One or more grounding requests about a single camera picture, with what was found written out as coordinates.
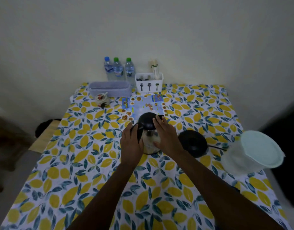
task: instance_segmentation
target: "utensil holder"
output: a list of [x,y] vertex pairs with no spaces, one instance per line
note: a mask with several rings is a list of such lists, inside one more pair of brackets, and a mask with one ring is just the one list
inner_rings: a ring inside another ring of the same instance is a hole
[[[154,73],[136,73],[135,74],[135,82],[137,92],[140,93],[154,93],[161,92],[162,85],[164,80],[163,73],[159,73],[161,80],[154,79]],[[148,76],[151,77],[150,81],[137,81],[137,79],[143,77],[143,79],[148,79]]]

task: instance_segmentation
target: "tablecloth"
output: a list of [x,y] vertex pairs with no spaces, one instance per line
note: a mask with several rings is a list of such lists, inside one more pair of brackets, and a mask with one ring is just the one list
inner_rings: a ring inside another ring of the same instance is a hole
[[[83,83],[12,205],[1,229],[62,230],[82,212],[120,163],[121,98],[101,109]],[[226,149],[243,128],[222,85],[163,85],[166,118]],[[198,160],[291,229],[263,170],[234,177],[225,153],[210,148]],[[117,204],[110,229],[215,229],[214,216],[182,169],[167,155],[143,155]]]

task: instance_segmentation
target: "leaf pattern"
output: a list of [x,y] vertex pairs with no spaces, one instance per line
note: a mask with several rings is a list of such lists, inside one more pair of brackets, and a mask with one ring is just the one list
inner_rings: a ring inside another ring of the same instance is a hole
[[[120,163],[121,98],[104,109],[83,83],[61,124],[2,224],[2,229],[63,230],[76,219]],[[243,128],[222,85],[163,85],[167,121],[178,133],[194,130],[227,149]],[[239,176],[224,171],[222,150],[198,160],[291,229],[263,170]],[[191,180],[168,156],[143,155],[116,207],[110,229],[216,229],[214,216]]]

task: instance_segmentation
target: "right hand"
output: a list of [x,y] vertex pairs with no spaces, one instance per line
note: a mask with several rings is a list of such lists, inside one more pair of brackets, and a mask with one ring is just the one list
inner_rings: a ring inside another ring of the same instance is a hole
[[156,119],[153,118],[153,124],[161,138],[160,143],[153,142],[154,146],[170,157],[174,157],[176,154],[184,151],[178,139],[176,129],[168,124],[164,116],[160,119],[160,117],[156,115]]

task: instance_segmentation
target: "water bottle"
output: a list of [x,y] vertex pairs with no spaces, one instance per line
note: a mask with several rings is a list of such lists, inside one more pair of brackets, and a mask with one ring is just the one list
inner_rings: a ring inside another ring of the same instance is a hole
[[129,81],[130,84],[135,87],[135,68],[130,57],[128,57],[126,60],[125,71],[127,75],[127,81]]
[[113,69],[112,63],[110,62],[110,58],[108,56],[104,58],[104,69],[106,70],[108,81],[114,81],[115,80],[114,69]]
[[124,81],[125,76],[124,76],[124,68],[122,64],[119,62],[118,57],[114,58],[114,64],[113,64],[113,69],[115,73],[115,80],[117,81]]

